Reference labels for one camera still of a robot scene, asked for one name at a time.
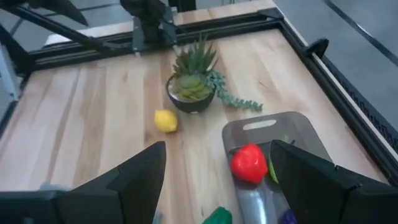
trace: floor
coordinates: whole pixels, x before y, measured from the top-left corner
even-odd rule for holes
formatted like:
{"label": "floor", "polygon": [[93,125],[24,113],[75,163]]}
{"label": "floor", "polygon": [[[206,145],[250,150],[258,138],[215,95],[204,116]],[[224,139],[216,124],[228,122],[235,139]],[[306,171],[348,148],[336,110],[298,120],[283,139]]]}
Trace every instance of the floor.
{"label": "floor", "polygon": [[[232,4],[247,0],[197,0],[197,8]],[[377,108],[389,122],[381,121],[389,129],[398,129],[398,27],[395,0],[274,0],[289,21],[307,42],[321,37],[330,40],[326,57],[352,83],[351,88],[361,92],[356,95]],[[119,5],[119,0],[71,0],[89,22],[90,27],[103,26],[131,20]],[[72,29],[84,29],[66,17],[46,10],[36,10],[48,18]],[[349,16],[352,24],[344,20]],[[51,33],[41,27],[22,21],[18,17],[0,11],[1,24],[26,50],[43,46]],[[0,89],[0,115],[7,108],[7,95]]]}

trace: yellow lemon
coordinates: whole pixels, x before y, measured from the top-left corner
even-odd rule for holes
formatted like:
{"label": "yellow lemon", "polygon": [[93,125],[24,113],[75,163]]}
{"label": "yellow lemon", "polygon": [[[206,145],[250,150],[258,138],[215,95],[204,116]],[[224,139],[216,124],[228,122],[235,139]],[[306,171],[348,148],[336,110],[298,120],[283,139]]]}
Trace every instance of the yellow lemon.
{"label": "yellow lemon", "polygon": [[177,116],[170,110],[157,110],[155,111],[155,125],[165,133],[175,131],[177,130]]}

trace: black metal frame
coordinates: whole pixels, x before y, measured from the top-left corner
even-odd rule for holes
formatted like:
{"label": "black metal frame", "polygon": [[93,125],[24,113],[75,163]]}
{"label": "black metal frame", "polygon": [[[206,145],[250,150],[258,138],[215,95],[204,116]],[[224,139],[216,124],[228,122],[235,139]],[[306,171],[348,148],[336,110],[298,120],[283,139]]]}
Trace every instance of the black metal frame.
{"label": "black metal frame", "polygon": [[[382,170],[388,181],[392,185],[398,186],[398,162],[394,159],[386,146],[383,145],[381,140],[373,133],[371,128],[366,124],[365,120],[362,119],[358,111],[356,111],[354,106],[346,99],[343,92],[341,92],[341,90],[335,85],[334,81],[328,76],[326,71],[317,62],[312,54],[315,53],[322,58],[323,53],[328,45],[328,41],[326,39],[321,39],[306,47],[297,37],[296,33],[286,23],[283,15],[277,8],[260,10],[239,16],[224,17],[221,19],[212,19],[203,22],[194,22],[180,26],[175,26],[173,25],[172,21],[167,21],[164,26],[173,26],[175,28],[173,32],[175,32],[175,43],[177,45],[192,43],[198,40],[200,35],[206,35],[208,40],[211,40],[250,32],[279,29],[292,48],[295,50],[295,53],[300,57],[300,60],[321,86],[327,97],[329,97],[335,108],[339,111],[340,115],[359,139],[361,144],[367,150],[369,155],[376,162],[377,166],[380,168],[380,170]],[[65,29],[68,28],[61,26],[62,32],[66,32]],[[95,39],[78,34],[78,43],[64,42],[60,44],[53,44],[46,46],[41,50],[27,53],[26,58],[32,60],[30,63],[31,70],[26,73],[27,69],[21,67],[24,63],[15,62],[17,65],[17,71],[23,71],[26,73],[26,76],[24,77],[26,82],[29,79],[29,74],[36,70],[55,68],[103,58],[133,54],[136,52],[159,50],[170,47],[168,44],[160,44],[153,45],[152,47],[145,47],[142,48],[142,50],[134,50],[132,38],[134,32],[135,31],[125,32]],[[13,41],[9,41],[9,45],[7,47],[11,52],[13,47],[20,50],[20,48],[16,46],[16,42]]]}

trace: trailing succulent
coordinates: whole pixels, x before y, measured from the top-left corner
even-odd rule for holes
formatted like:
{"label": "trailing succulent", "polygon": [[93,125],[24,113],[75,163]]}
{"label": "trailing succulent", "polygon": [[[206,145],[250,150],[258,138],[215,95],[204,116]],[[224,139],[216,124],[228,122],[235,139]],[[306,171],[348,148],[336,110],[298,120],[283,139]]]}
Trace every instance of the trailing succulent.
{"label": "trailing succulent", "polygon": [[251,100],[233,97],[225,89],[225,77],[214,70],[217,63],[216,51],[212,46],[206,49],[206,39],[200,38],[187,51],[182,51],[176,59],[173,91],[180,100],[198,101],[216,91],[226,106],[261,111],[262,104]]}

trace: wooden tabletop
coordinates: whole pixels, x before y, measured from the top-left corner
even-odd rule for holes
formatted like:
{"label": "wooden tabletop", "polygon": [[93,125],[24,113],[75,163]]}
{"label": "wooden tabletop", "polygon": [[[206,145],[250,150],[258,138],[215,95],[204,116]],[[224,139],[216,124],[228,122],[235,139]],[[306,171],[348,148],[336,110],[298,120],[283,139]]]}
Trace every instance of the wooden tabletop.
{"label": "wooden tabletop", "polygon": [[[175,20],[181,24],[268,7],[274,3],[253,1],[185,12]],[[125,23],[84,32],[131,29]],[[229,90],[263,103],[261,113],[225,108],[219,99],[201,114],[177,111],[164,88],[175,60],[171,50],[35,72],[0,140],[0,190],[34,190],[43,182],[76,187],[164,140],[162,223],[201,223],[218,206],[231,210],[239,223],[221,130],[236,119],[285,111],[310,120],[333,162],[386,181],[278,30],[218,39],[214,45],[220,57],[216,69],[226,75]],[[176,133],[156,130],[154,113],[162,108],[177,113]]]}

